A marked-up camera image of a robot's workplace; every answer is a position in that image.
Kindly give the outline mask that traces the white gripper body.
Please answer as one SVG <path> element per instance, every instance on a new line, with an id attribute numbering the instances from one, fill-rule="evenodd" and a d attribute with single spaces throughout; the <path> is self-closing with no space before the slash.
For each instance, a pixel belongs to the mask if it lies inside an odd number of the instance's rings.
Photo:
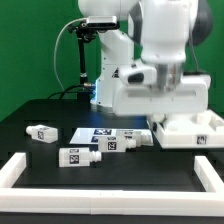
<path id="1" fill-rule="evenodd" d="M 184 76 L 173 91 L 121 84 L 113 96 L 118 116 L 203 112 L 208 107 L 209 75 Z"/>

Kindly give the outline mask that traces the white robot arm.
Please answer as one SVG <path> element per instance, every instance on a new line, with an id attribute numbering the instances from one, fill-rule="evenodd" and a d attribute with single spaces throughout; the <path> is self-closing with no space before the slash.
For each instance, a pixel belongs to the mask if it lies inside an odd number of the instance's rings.
<path id="1" fill-rule="evenodd" d="M 101 74 L 91 107 L 118 116 L 203 112 L 211 78 L 186 75 L 186 47 L 203 42 L 207 0 L 78 0 L 99 32 Z"/>

